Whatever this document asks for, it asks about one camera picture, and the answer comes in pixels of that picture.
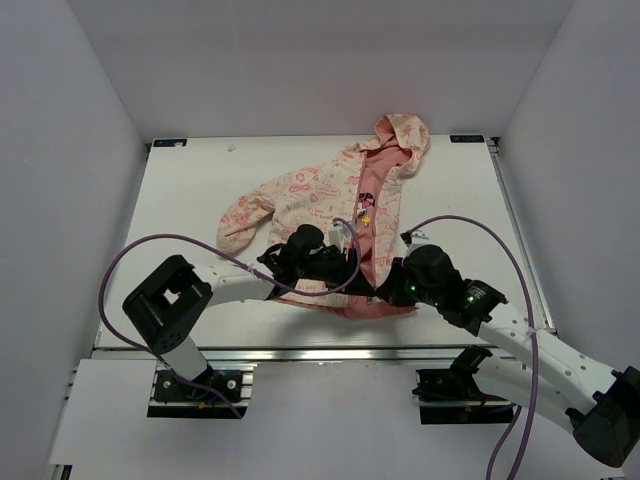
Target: clothing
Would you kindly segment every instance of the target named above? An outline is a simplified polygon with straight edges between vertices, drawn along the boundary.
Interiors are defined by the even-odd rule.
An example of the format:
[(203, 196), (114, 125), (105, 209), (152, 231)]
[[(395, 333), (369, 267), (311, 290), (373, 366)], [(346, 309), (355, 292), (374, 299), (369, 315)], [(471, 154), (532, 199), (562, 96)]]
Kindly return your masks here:
[[(326, 236), (333, 218), (355, 219), (361, 270), (374, 288), (382, 285), (395, 256), (402, 178), (416, 172), (428, 148), (429, 133), (415, 115), (385, 115), (375, 132), (377, 137), (346, 147), (331, 162), (287, 173), (241, 196), (220, 220), (218, 248), (227, 253), (241, 249), (269, 215), (273, 215), (269, 246), (285, 243), (303, 223), (317, 226)], [(326, 289), (324, 283), (312, 280), (300, 280), (296, 288), (305, 292)], [(349, 318), (413, 310), (342, 294), (303, 297), (289, 293), (281, 301), (329, 309)]]

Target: white table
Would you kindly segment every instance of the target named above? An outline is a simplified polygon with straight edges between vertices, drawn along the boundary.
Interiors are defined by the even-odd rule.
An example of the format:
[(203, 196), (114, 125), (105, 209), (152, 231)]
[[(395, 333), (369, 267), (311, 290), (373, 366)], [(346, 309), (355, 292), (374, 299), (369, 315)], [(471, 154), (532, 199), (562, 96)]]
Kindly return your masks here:
[[(215, 243), (218, 221), (242, 194), (275, 176), (331, 160), (342, 148), (369, 136), (188, 139), (184, 147), (152, 148), (127, 243), (142, 236), (172, 232)], [(497, 171), (484, 143), (451, 143), (433, 136), (418, 172), (403, 185), (400, 233), (442, 214), (464, 215), (494, 229), (529, 272), (536, 324), (545, 323), (532, 280), (503, 197)], [(266, 248), (263, 224), (238, 257), (245, 262)], [(515, 272), (500, 247), (485, 232), (460, 222), (430, 225), (427, 235), (451, 256), (463, 276), (486, 281), (524, 312)], [(397, 239), (399, 252), (404, 247)], [(116, 328), (140, 337), (121, 310), (124, 298), (164, 259), (180, 253), (191, 263), (220, 262), (214, 255), (178, 241), (144, 244), (122, 261), (107, 303)], [(276, 302), (225, 304), (207, 310), (191, 332), (203, 348), (376, 348), (445, 347), (482, 343), (450, 326), (424, 306), (411, 315), (378, 320), (347, 320), (328, 313)], [(101, 327), (97, 347), (126, 348)]]

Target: metal frame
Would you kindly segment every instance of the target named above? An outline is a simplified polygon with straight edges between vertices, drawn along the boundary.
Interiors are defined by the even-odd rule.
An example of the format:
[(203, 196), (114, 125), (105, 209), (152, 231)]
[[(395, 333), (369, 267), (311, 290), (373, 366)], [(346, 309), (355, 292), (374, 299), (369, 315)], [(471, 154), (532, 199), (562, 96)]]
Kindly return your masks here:
[(522, 235), (522, 230), (520, 228), (521, 222), (518, 221), (518, 215), (513, 209), (513, 203), (511, 200), (513, 196), (509, 194), (509, 187), (504, 180), (504, 174), (501, 167), (500, 150), (495, 141), (493, 141), (492, 139), (487, 140), (487, 147), (489, 148), (489, 155), (491, 156), (493, 168), (496, 171), (496, 178), (498, 179), (498, 184), (500, 185), (500, 190), (502, 191), (502, 198), (504, 199), (504, 204), (507, 207), (507, 212), (509, 213), (509, 218), (511, 219), (513, 232), (515, 233), (516, 240), (518, 241), (518, 247), (520, 248), (520, 253), (522, 254), (524, 268), (531, 282), (531, 286), (533, 287), (533, 296), (542, 307), (545, 327), (548, 330), (553, 330), (555, 332), (556, 325), (553, 321), (553, 318), (551, 317), (549, 304), (547, 303), (544, 291), (542, 290), (538, 271), (536, 270), (535, 264), (531, 260), (531, 249), (529, 248), (526, 239)]
[[(211, 363), (223, 362), (226, 368), (257, 365), (260, 362), (343, 362), (351, 360), (372, 360), (405, 365), (425, 365), (427, 362), (446, 361), (451, 363), (464, 350), (464, 346), (411, 347), (411, 348), (291, 348), (291, 349), (202, 349), (206, 360)], [(486, 347), (500, 358), (512, 355), (495, 347)], [(96, 360), (155, 360), (155, 357), (136, 350), (94, 350)]]
[(69, 480), (71, 469), (71, 465), (47, 465), (42, 480)]

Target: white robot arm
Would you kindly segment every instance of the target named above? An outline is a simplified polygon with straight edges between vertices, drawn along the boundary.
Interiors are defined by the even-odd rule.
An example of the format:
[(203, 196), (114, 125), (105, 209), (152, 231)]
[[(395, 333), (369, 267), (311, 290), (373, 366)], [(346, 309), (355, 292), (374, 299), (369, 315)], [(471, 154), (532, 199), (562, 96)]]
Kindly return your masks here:
[[(354, 269), (352, 252), (343, 248), (345, 236), (332, 232), (334, 245), (326, 247), (318, 244), (317, 232), (311, 234), (311, 228), (315, 227), (301, 227), (286, 245), (272, 247), (258, 260), (286, 285), (295, 286), (300, 278), (322, 280), (329, 287), (341, 285)], [(178, 296), (175, 302), (167, 299), (167, 291)], [(204, 309), (227, 302), (277, 298), (283, 293), (286, 291), (235, 266), (194, 267), (175, 255), (127, 297), (123, 309), (152, 353), (185, 379), (203, 384), (212, 370), (189, 332)], [(434, 306), (452, 325), (532, 366), (532, 332), (524, 315), (484, 282), (463, 280), (435, 245), (412, 244), (404, 257), (394, 259), (381, 287), (373, 289), (359, 274), (342, 293), (375, 295), (398, 306), (418, 302)], [(572, 434), (597, 460), (621, 466), (640, 438), (640, 372), (633, 367), (618, 372), (544, 330), (536, 336), (536, 411)], [(470, 347), (451, 370), (463, 383), (471, 383), (486, 394), (528, 406), (531, 373), (518, 362)]]

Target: purple cable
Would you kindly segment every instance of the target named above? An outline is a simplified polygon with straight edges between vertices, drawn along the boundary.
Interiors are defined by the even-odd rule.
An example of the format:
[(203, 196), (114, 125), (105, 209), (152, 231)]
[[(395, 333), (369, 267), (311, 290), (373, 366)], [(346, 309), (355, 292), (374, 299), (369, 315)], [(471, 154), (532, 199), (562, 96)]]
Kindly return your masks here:
[[(520, 269), (520, 265), (518, 265), (518, 262), (513, 256), (513, 253), (511, 253), (511, 250), (509, 250), (509, 247), (507, 247), (507, 244), (504, 243), (504, 241), (498, 236), (497, 233), (495, 233), (493, 230), (491, 230), (489, 227), (487, 227), (483, 223), (480, 223), (477, 220), (473, 220), (471, 218), (461, 217), (459, 215), (440, 215), (437, 217), (430, 218), (428, 220), (425, 220), (422, 223), (419, 223), (412, 229), (408, 230), (407, 233), (411, 234), (416, 230), (418, 230), (419, 228), (422, 228), (425, 225), (428, 225), (433, 222), (437, 222), (439, 220), (459, 220), (461, 222), (470, 223), (487, 232), (498, 242), (498, 244), (500, 244), (504, 252), (509, 257), (509, 260), (511, 260), (513, 268), (515, 268), (516, 274), (518, 275), (518, 280), (520, 281), (520, 286), (522, 287), (522, 293), (524, 294), (524, 301), (527, 308), (527, 323), (529, 324), (530, 328), (532, 329), (535, 328), (535, 325), (533, 323), (533, 305), (531, 302), (531, 295), (529, 295), (529, 289), (527, 288), (527, 284), (525, 282), (524, 275), (522, 274), (522, 270)], [(538, 363), (539, 363), (538, 338), (535, 333), (531, 334), (531, 350), (532, 350), (533, 358), (532, 358), (532, 365), (531, 365), (532, 373), (531, 373), (531, 396), (529, 397), (529, 411), (527, 412), (527, 419), (525, 421), (524, 430), (522, 432), (520, 447), (518, 448), (518, 452), (516, 453), (516, 458), (513, 461), (513, 465), (511, 466), (511, 470), (509, 471), (507, 480), (513, 480), (516, 477), (518, 473), (518, 469), (522, 464), (522, 459), (527, 449), (527, 444), (529, 443), (531, 429), (533, 428), (533, 420), (535, 417), (536, 403), (538, 399)], [(500, 452), (502, 445), (504, 445), (504, 442), (507, 440), (507, 437), (513, 430), (513, 427), (518, 421), (518, 418), (520, 418), (521, 413), (522, 413), (522, 407), (518, 406), (518, 408), (516, 409), (516, 413), (513, 416), (513, 420), (511, 420), (511, 423), (509, 424), (507, 429), (504, 431), (504, 433), (498, 440), (498, 443), (496, 444), (495, 448), (493, 449), (493, 452), (491, 453), (491, 458), (489, 459), (489, 464), (487, 465), (487, 474), (486, 474), (485, 480), (491, 480), (493, 465), (495, 464), (495, 461), (498, 458), (498, 453)]]
[[(178, 235), (175, 233), (158, 233), (155, 235), (148, 235), (146, 237), (142, 237), (138, 240), (136, 240), (135, 242), (130, 243), (129, 245), (127, 245), (126, 247), (124, 247), (122, 249), (122, 251), (120, 253), (118, 253), (115, 258), (111, 261), (111, 263), (109, 264), (109, 266), (107, 267), (107, 271), (104, 274), (104, 277), (102, 277), (102, 282), (100, 283), (100, 290), (98, 291), (98, 313), (100, 315), (100, 319), (102, 320), (102, 323), (104, 323), (104, 326), (107, 327), (107, 330), (109, 330), (113, 336), (115, 336), (117, 339), (119, 339), (120, 341), (126, 343), (127, 345), (131, 345), (133, 348), (137, 349), (137, 350), (142, 350), (144, 352), (150, 353), (151, 355), (153, 355), (154, 357), (156, 357), (160, 362), (162, 363), (166, 363), (159, 355), (155, 355), (154, 353), (151, 352), (151, 350), (149, 350), (147, 347), (145, 347), (144, 345), (134, 342), (133, 340), (125, 337), (124, 335), (122, 335), (120, 332), (118, 332), (116, 330), (116, 328), (112, 325), (112, 323), (109, 321), (109, 319), (107, 318), (107, 312), (105, 311), (105, 295), (107, 292), (107, 285), (109, 284), (109, 279), (111, 278), (111, 275), (113, 274), (113, 271), (115, 270), (116, 266), (118, 265), (118, 263), (120, 263), (120, 260), (122, 260), (122, 257), (124, 257), (127, 253), (129, 253), (131, 250), (133, 250), (135, 247), (137, 247), (138, 245), (142, 245), (143, 243), (146, 242), (150, 242), (151, 240), (159, 240), (159, 239), (171, 239), (171, 240), (181, 240), (183, 242), (187, 242), (187, 243), (191, 243), (193, 245), (197, 245), (198, 247), (204, 248), (205, 250), (208, 250), (209, 252), (215, 253), (216, 255), (218, 255), (219, 257), (224, 258), (225, 260), (228, 260), (229, 262), (233, 263), (234, 265), (238, 266), (239, 268), (246, 270), (247, 272), (251, 272), (253, 275), (255, 275), (256, 277), (260, 278), (261, 280), (265, 280), (267, 282), (273, 283), (274, 285), (282, 288), (283, 290), (286, 290), (288, 292), (291, 293), (296, 293), (298, 295), (302, 295), (305, 297), (321, 297), (323, 295), (329, 295), (331, 293), (338, 293), (340, 292), (343, 288), (347, 287), (351, 282), (353, 282), (353, 280), (356, 278), (356, 276), (358, 275), (358, 272), (360, 271), (360, 261), (361, 261), (361, 256), (362, 253), (360, 251), (360, 242), (358, 241), (358, 235), (356, 234), (356, 231), (353, 229), (353, 227), (349, 224), (349, 222), (347, 222), (346, 220), (343, 220), (342, 218), (334, 218), (333, 222), (337, 222), (337, 223), (341, 223), (342, 225), (345, 225), (347, 227), (347, 229), (349, 230), (349, 233), (351, 234), (351, 238), (352, 241), (354, 243), (354, 246), (356, 248), (356, 266), (353, 270), (353, 273), (351, 274), (351, 276), (349, 277), (349, 279), (344, 282), (342, 285), (335, 287), (335, 288), (331, 288), (329, 290), (326, 290), (324, 292), (303, 292), (301, 290), (296, 290), (295, 288), (291, 288), (288, 285), (285, 285), (284, 283), (281, 283), (279, 281), (277, 281), (276, 279), (265, 275), (262, 272), (258, 272), (257, 270), (254, 270), (253, 268), (251, 268), (249, 265), (242, 263), (240, 260), (236, 260), (235, 258), (233, 258), (232, 256), (221, 252), (220, 250), (218, 250), (217, 248), (214, 248), (210, 245), (207, 245), (204, 242), (201, 242), (199, 240), (196, 240), (194, 238), (191, 237), (187, 237), (184, 235)], [(242, 418), (242, 415), (240, 415), (240, 412), (238, 412), (238, 410), (236, 409), (236, 407), (233, 406), (233, 404), (229, 401), (229, 399), (227, 397), (225, 397), (220, 391), (216, 390), (213, 387), (210, 387), (208, 385), (201, 385), (195, 382), (192, 382), (190, 380), (187, 380), (186, 378), (184, 378), (183, 376), (181, 376), (180, 374), (178, 374), (178, 372), (176, 372), (175, 370), (171, 370), (171, 374), (179, 381), (182, 382), (186, 385), (189, 385), (191, 387), (194, 388), (199, 388), (201, 390), (205, 390), (207, 392), (213, 393), (214, 395), (217, 395), (220, 400), (222, 400), (224, 403), (227, 404), (227, 406), (231, 409), (231, 411), (233, 412), (233, 414), (238, 417), (238, 418)]]

